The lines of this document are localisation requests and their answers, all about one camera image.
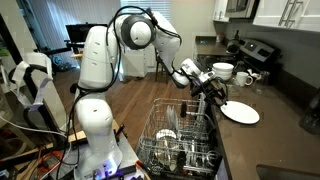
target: dark countertop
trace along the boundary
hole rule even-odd
[[[216,37],[198,36],[195,42],[198,55],[230,56],[226,53],[226,46],[216,42]]]
[[[250,87],[232,89],[229,100],[253,107],[260,121],[254,125],[239,124],[214,108],[230,179],[259,179],[258,165],[320,176],[320,137],[299,127],[301,109],[274,87],[269,87],[265,95],[255,94]]]

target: dish rack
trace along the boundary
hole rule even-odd
[[[161,179],[214,176],[218,154],[210,143],[215,128],[204,113],[206,106],[204,97],[199,101],[154,101],[136,148],[139,159],[153,175]]]

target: sink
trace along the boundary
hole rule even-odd
[[[257,165],[260,180],[320,180],[320,175],[306,174],[303,172]]]

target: white mug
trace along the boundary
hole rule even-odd
[[[253,79],[246,72],[237,72],[235,83],[241,87],[252,84]]]

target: floor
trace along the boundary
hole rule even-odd
[[[79,69],[72,69],[59,72],[54,77],[54,84],[67,112],[74,99],[69,88],[78,81],[79,75]],[[124,132],[133,148],[136,147],[156,98],[191,99],[191,96],[188,87],[177,89],[170,80],[166,83],[165,77],[158,77],[155,82],[155,73],[148,73],[143,79],[126,77],[124,83],[117,81],[106,94],[113,117],[119,125],[125,125]],[[75,122],[76,131],[81,131],[79,123]]]

